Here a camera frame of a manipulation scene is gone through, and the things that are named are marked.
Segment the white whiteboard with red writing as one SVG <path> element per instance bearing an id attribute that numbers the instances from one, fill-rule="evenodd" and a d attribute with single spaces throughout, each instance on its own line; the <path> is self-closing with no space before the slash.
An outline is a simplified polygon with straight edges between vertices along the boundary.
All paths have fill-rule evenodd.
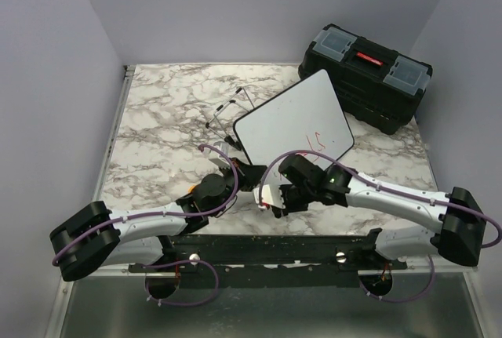
<path id="1" fill-rule="evenodd" d="M 249 163 L 270 165 L 279 155 L 299 150 L 310 162 L 326 168 L 346 154 L 355 139 L 325 70 L 284 89 L 235 120 L 235 135 Z"/>

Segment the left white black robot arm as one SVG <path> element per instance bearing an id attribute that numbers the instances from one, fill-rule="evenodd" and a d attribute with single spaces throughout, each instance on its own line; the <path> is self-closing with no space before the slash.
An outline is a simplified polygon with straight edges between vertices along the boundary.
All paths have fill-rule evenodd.
<path id="1" fill-rule="evenodd" d="M 102 201 L 90 202 L 50 233 L 52 264 L 66 282 L 120 263 L 150 264 L 156 271 L 166 271 L 173 265 L 174 253 L 162 238 L 205 227 L 238 192 L 257 187 L 265 170 L 264 165 L 232 158 L 227 168 L 204 176 L 186 195 L 153 209 L 116 210 Z"/>

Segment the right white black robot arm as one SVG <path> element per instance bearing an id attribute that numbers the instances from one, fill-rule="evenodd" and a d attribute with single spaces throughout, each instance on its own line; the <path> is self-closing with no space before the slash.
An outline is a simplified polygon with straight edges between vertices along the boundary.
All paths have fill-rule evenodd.
<path id="1" fill-rule="evenodd" d="M 464 267 L 478 265 L 486 222 L 471 192 L 420 191 L 381 182 L 354 169 L 332 164 L 321 169 L 291 154 L 278 167 L 286 185 L 265 185 L 259 200 L 276 216 L 303 212 L 312 202 L 376 210 L 412 222 L 384 229 L 361 249 L 362 262 L 377 269 L 402 256 L 438 254 Z"/>

